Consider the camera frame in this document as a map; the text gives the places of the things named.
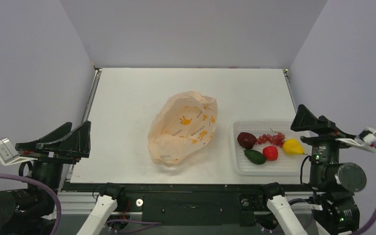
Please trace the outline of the yellow fake fruit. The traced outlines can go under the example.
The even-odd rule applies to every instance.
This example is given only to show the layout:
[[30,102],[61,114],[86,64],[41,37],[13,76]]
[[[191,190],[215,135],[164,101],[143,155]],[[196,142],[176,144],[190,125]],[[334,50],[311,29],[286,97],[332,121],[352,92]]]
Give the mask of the yellow fake fruit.
[[305,150],[300,144],[300,142],[296,139],[288,139],[286,140],[283,145],[282,149],[285,154],[287,155],[303,155],[305,154]]

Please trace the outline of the red fake grape bunch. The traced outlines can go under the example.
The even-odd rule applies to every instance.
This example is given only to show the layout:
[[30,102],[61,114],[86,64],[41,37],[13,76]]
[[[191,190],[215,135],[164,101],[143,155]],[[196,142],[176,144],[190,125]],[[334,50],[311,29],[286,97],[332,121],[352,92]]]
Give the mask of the red fake grape bunch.
[[277,147],[282,148],[285,142],[285,134],[278,131],[273,131],[271,129],[271,133],[263,134],[257,137],[255,144],[266,144],[269,143],[271,145],[275,145]]

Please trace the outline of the dark red fake fruit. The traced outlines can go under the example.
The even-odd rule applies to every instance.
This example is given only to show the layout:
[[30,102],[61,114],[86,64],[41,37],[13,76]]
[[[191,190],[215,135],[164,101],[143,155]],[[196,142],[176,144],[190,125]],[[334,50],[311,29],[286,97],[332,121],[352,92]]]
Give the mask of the dark red fake fruit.
[[257,138],[251,133],[240,132],[237,136],[237,142],[244,149],[252,149],[257,142]]

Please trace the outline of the orange translucent plastic bag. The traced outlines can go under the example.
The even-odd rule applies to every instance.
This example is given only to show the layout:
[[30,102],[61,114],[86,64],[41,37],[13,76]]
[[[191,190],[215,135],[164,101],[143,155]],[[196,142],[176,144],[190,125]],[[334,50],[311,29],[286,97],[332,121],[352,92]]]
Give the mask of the orange translucent plastic bag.
[[216,98],[189,91],[168,99],[147,136],[150,158],[171,167],[208,145],[216,132]]

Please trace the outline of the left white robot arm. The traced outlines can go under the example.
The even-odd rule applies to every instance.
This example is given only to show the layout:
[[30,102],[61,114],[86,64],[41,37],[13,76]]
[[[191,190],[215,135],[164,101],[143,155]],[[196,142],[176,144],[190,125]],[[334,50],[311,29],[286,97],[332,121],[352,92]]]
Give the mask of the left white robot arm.
[[27,185],[0,191],[0,235],[55,234],[62,212],[58,191],[63,167],[88,158],[90,149],[90,121],[76,128],[66,122],[35,141],[0,139],[0,165],[20,166],[17,175],[0,173],[0,179]]

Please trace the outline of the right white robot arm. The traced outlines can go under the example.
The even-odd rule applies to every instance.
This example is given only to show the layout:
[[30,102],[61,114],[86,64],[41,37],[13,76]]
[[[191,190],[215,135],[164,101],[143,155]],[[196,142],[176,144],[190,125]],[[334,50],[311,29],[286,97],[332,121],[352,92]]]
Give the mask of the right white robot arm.
[[311,146],[309,187],[306,199],[320,234],[348,235],[359,229],[360,211],[353,198],[367,183],[364,170],[354,163],[340,163],[339,151],[350,148],[356,136],[340,130],[325,116],[316,117],[305,105],[298,106],[290,129],[311,131],[315,137],[300,140]]

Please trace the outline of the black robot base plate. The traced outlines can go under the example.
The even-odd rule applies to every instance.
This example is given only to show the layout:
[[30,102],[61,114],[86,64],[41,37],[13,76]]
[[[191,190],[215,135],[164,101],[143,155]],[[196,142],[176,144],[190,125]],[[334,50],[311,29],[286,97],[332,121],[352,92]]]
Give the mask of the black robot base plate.
[[111,218],[140,215],[163,226],[252,226],[269,209],[260,184],[120,184]]

